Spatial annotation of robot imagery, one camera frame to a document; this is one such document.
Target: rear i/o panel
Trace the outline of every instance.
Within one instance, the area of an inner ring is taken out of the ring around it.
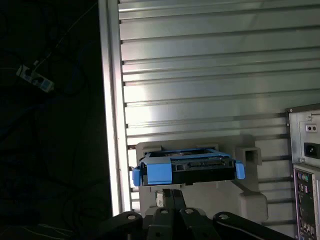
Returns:
[[[313,174],[294,169],[298,230],[301,240],[316,240]]]

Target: power socket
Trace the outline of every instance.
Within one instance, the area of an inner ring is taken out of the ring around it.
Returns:
[[[46,93],[49,93],[53,89],[55,89],[54,82],[50,81],[49,79],[45,78],[44,76],[36,72],[29,73],[29,69],[30,68],[26,67],[25,65],[22,65],[16,72],[16,75],[26,80],[28,83],[40,88],[42,91]]]

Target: blue hard drive caddy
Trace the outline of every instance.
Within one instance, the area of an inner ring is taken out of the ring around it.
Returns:
[[[133,169],[136,187],[215,182],[245,178],[241,161],[211,148],[148,152]]]

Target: corrugated metal wall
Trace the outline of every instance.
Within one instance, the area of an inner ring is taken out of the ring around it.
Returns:
[[[263,224],[294,236],[284,111],[320,102],[320,1],[124,0],[118,9],[127,145],[255,136]],[[134,149],[128,158],[135,166]]]

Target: metal frame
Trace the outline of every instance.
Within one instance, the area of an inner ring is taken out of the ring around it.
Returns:
[[[115,216],[132,208],[118,1],[99,0],[99,19],[112,214]]]

